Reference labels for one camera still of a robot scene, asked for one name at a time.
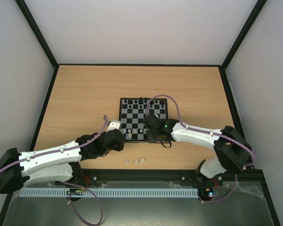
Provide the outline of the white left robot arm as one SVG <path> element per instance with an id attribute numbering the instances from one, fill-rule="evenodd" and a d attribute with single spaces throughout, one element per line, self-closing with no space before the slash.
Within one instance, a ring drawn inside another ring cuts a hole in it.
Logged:
<path id="1" fill-rule="evenodd" d="M 83 135 L 65 145 L 35 152 L 8 149 L 0 158 L 0 194 L 46 181 L 80 180 L 80 161 L 96 159 L 111 150 L 122 151 L 125 137 L 117 129 Z"/>

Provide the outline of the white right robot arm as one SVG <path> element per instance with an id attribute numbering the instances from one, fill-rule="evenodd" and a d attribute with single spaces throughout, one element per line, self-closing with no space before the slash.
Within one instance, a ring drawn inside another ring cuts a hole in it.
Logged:
<path id="1" fill-rule="evenodd" d="M 247 166 L 251 146 L 233 127 L 206 129 L 184 124 L 176 119 L 163 120 L 148 114 L 143 120 L 149 143 L 186 142 L 208 148 L 216 157 L 203 160 L 194 173 L 194 180 L 205 185 L 225 172 L 239 174 Z"/>

